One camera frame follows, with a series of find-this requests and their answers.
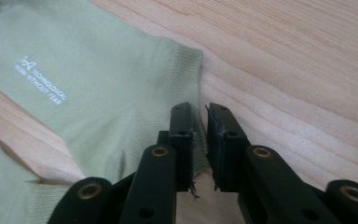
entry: knit fabric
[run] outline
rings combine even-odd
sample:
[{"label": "knit fabric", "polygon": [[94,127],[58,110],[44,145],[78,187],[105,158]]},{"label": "knit fabric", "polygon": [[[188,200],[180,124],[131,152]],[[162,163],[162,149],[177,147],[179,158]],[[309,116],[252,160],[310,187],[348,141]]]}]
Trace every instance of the knit fabric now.
[{"label": "knit fabric", "polygon": [[[207,165],[198,112],[201,57],[85,0],[0,0],[0,91],[57,132],[86,176],[115,183],[133,173],[158,131],[169,130],[171,108],[183,102],[192,105],[196,123],[194,171]],[[13,176],[17,184],[2,190],[20,192],[36,179]],[[31,217],[21,219],[28,211],[17,206],[2,213],[40,223],[34,212],[53,207],[62,188],[25,186],[17,196],[30,197],[23,203]]]}]

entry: light wood surface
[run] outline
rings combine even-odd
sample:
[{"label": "light wood surface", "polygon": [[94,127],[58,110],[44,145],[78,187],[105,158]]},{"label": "light wood surface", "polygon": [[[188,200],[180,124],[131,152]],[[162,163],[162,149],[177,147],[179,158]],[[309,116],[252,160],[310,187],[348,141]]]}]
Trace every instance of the light wood surface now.
[{"label": "light wood surface", "polygon": [[[204,123],[204,105],[225,105],[253,144],[276,149],[305,182],[358,182],[358,1],[93,2],[204,51]],[[82,177],[61,138],[1,93],[0,141],[48,180]],[[177,223],[243,223],[236,194],[214,192],[210,172],[196,178],[200,199],[178,195]]]}]

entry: wood grain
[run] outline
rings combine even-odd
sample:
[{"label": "wood grain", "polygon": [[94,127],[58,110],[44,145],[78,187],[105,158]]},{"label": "wood grain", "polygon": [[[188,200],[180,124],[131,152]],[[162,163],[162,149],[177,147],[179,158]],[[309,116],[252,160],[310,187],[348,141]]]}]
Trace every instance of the wood grain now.
[{"label": "wood grain", "polygon": [[[200,108],[229,107],[253,144],[276,149],[304,181],[320,189],[334,179],[358,182],[358,1],[93,2],[151,35],[202,49]],[[0,139],[27,148],[12,136],[28,152],[45,144],[69,156],[57,135],[0,95]],[[17,154],[50,176],[37,156]],[[197,178],[200,200],[178,195],[177,222],[243,223],[235,194],[213,192],[209,173]]]}]

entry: green fabric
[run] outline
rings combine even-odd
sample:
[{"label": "green fabric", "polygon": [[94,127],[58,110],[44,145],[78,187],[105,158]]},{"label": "green fabric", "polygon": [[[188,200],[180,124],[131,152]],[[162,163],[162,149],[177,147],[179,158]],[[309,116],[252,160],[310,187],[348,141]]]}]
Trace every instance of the green fabric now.
[{"label": "green fabric", "polygon": [[[183,102],[197,123],[194,171],[207,165],[201,58],[200,50],[147,35],[85,0],[0,0],[0,91],[62,136],[86,176],[115,183],[134,172],[158,131],[169,129],[171,107]],[[35,181],[28,175],[0,183]],[[21,216],[40,197],[52,198],[42,207],[58,200],[54,187],[27,190],[34,196],[8,209],[17,216],[10,223],[25,223]]]},{"label": "green fabric", "polygon": [[67,190],[40,184],[0,148],[0,223],[46,223]]}]

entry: wooden table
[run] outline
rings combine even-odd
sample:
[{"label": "wooden table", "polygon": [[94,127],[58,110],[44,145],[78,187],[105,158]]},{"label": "wooden table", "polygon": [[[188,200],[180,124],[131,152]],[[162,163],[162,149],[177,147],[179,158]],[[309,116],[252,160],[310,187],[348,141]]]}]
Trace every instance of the wooden table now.
[{"label": "wooden table", "polygon": [[[305,182],[358,182],[358,1],[93,2],[202,49],[200,108],[229,107],[253,144],[276,149]],[[82,177],[61,138],[2,93],[0,141],[46,179]],[[71,169],[39,167],[27,154],[35,146]],[[214,192],[210,170],[196,181],[201,198],[178,195],[177,223],[243,223],[236,194]]]}]

